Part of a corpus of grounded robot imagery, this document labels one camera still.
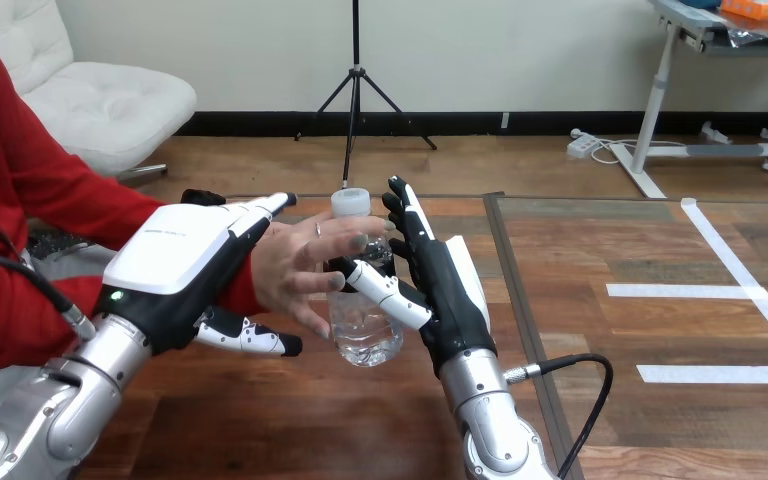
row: plastic water bottle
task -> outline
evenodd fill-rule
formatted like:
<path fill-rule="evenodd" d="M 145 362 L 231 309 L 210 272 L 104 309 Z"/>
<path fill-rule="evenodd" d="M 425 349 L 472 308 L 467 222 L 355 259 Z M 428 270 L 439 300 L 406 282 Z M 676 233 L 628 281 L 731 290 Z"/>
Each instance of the plastic water bottle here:
<path fill-rule="evenodd" d="M 362 188 L 340 190 L 331 197 L 331 211 L 335 218 L 367 216 L 372 212 L 369 192 Z M 385 237 L 370 238 L 364 252 L 355 258 L 388 276 L 395 275 L 393 251 Z M 374 367 L 398 355 L 403 342 L 399 321 L 349 285 L 342 292 L 329 293 L 327 298 L 334 343 L 349 363 Z"/>

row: human hand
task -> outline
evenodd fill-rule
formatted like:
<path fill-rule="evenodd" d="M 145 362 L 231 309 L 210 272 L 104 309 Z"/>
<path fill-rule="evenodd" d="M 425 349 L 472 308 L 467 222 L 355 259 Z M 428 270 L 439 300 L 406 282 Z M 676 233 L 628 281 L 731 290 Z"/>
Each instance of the human hand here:
<path fill-rule="evenodd" d="M 340 272 L 316 273 L 317 265 L 361 253 L 370 236 L 384 235 L 395 228 L 392 222 L 377 217 L 335 219 L 330 212 L 293 226 L 277 224 L 251 254 L 258 303 L 272 312 L 292 316 L 327 339 L 330 324 L 313 311 L 309 297 L 314 293 L 338 292 L 346 285 L 346 279 Z"/>

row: black cable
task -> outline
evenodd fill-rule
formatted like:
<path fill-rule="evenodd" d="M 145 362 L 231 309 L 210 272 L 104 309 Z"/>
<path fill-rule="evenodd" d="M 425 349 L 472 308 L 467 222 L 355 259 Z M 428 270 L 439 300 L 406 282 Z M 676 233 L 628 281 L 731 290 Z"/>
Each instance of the black cable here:
<path fill-rule="evenodd" d="M 565 357 L 546 360 L 544 362 L 537 362 L 537 365 L 540 367 L 541 375 L 575 365 L 578 362 L 601 363 L 602 366 L 605 367 L 605 379 L 602 381 L 602 389 L 599 391 L 599 396 L 596 397 L 596 402 L 593 404 L 590 416 L 588 416 L 587 421 L 584 422 L 584 426 L 581 428 L 581 433 L 578 434 L 578 438 L 572 445 L 572 449 L 570 449 L 567 454 L 564 464 L 558 469 L 558 477 L 561 478 L 561 480 L 563 480 L 567 473 L 569 473 L 572 464 L 575 463 L 575 459 L 578 457 L 578 452 L 581 451 L 584 442 L 586 442 L 587 437 L 590 436 L 590 431 L 593 430 L 593 425 L 596 424 L 596 419 L 599 418 L 599 414 L 602 413 L 602 407 L 605 406 L 605 401 L 608 399 L 608 393 L 611 391 L 611 384 L 614 381 L 614 367 L 611 366 L 611 362 L 609 362 L 607 358 L 596 353 L 567 355 Z"/>
<path fill-rule="evenodd" d="M 40 292 L 42 292 L 43 295 L 45 295 L 46 298 L 48 298 L 48 300 L 54 305 L 54 308 L 56 308 L 58 312 L 66 313 L 72 308 L 73 303 L 68 298 L 66 298 L 65 295 L 54 288 L 54 285 L 49 283 L 48 280 L 37 274 L 37 272 L 28 268 L 26 265 L 0 257 L 0 267 L 22 274 L 34 285 L 34 287 L 36 287 Z"/>

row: power strip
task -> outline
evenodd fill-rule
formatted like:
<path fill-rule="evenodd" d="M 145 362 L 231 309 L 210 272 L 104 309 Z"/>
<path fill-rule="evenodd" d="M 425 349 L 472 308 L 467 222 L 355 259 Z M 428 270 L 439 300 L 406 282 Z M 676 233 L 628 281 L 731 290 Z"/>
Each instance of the power strip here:
<path fill-rule="evenodd" d="M 584 158 L 593 153 L 601 143 L 593 135 L 582 134 L 567 146 L 567 155 L 575 158 Z"/>

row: white wall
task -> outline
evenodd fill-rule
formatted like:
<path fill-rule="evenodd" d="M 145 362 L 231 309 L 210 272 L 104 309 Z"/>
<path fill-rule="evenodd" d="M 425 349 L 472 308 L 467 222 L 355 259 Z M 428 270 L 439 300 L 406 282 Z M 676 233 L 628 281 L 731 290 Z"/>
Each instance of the white wall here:
<path fill-rule="evenodd" d="M 180 76 L 199 110 L 316 110 L 351 65 L 350 0 L 58 3 L 78 60 Z M 408 111 L 643 110 L 663 38 L 645 0 L 361 0 L 361 63 Z M 668 110 L 768 111 L 768 59 L 675 66 Z"/>

